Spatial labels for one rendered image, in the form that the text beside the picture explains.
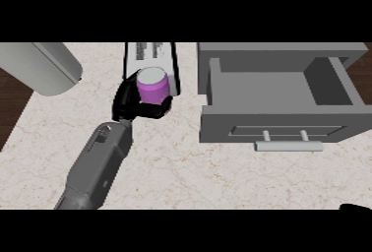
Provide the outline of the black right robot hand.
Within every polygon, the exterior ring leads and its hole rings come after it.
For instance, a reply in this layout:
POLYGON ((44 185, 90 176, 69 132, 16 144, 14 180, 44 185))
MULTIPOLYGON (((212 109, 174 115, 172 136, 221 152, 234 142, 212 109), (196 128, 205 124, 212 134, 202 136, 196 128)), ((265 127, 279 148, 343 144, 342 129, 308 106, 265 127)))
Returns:
POLYGON ((341 204, 338 209, 339 210, 370 210, 370 208, 354 205, 354 204, 341 204))

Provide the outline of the grey cabinet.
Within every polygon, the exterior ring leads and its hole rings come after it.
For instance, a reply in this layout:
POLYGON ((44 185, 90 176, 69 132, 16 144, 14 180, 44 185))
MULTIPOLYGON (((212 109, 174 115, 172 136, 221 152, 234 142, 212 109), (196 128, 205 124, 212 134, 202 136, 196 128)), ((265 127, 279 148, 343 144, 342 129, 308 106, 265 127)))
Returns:
POLYGON ((361 42, 200 42, 197 93, 215 108, 317 111, 363 104, 345 69, 361 42))

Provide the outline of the purple can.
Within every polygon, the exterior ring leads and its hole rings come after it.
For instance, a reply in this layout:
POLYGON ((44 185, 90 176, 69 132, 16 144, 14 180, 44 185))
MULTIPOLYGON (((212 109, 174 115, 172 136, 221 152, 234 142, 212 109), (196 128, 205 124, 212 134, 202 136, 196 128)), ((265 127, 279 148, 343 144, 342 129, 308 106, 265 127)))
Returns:
POLYGON ((169 96, 168 76, 159 67, 146 67, 137 73, 140 101, 160 105, 169 96))

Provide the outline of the grey open drawer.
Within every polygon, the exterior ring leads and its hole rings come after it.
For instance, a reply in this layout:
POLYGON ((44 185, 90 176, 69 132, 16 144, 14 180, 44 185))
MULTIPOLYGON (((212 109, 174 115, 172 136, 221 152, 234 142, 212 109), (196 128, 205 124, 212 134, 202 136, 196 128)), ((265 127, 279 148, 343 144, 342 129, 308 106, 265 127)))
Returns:
POLYGON ((339 59, 317 58, 299 72, 224 72, 209 60, 208 104, 199 141, 336 143, 372 130, 372 105, 363 103, 339 59))

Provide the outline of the pale grey cylinder appliance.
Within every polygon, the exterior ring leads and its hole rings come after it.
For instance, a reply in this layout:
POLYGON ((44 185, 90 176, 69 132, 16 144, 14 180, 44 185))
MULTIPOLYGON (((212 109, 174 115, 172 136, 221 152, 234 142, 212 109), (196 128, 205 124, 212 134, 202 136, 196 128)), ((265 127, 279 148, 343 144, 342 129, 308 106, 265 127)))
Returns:
POLYGON ((0 42, 0 68, 44 96, 64 93, 82 75, 62 42, 0 42))

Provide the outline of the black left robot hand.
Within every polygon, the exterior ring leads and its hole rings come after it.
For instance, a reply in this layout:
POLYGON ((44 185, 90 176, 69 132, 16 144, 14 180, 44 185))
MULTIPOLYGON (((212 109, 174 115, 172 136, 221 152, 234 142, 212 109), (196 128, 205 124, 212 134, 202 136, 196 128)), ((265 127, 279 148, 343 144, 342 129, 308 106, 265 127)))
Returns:
POLYGON ((140 100, 137 88, 137 73, 121 82, 112 103, 112 119, 115 121, 134 120, 137 117, 159 119, 171 107, 169 95, 160 104, 150 104, 140 100))

